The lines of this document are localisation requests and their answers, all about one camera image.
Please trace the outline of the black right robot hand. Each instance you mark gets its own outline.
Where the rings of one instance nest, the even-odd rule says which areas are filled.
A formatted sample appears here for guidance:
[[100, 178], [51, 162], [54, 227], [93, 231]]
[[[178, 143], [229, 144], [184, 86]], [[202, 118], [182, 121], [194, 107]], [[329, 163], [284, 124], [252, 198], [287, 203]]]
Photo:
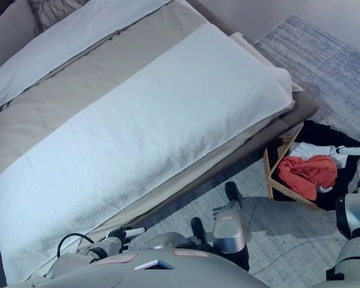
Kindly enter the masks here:
[[339, 147], [336, 149], [336, 153], [341, 155], [360, 156], [360, 146]]

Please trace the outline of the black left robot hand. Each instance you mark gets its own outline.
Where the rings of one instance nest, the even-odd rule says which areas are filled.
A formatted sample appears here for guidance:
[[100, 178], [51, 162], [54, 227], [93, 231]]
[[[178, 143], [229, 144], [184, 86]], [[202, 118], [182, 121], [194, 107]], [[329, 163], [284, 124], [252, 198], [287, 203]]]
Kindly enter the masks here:
[[131, 226], [120, 227], [118, 229], [111, 230], [106, 238], [118, 238], [123, 244], [129, 243], [133, 238], [146, 232], [144, 227], [133, 228]]

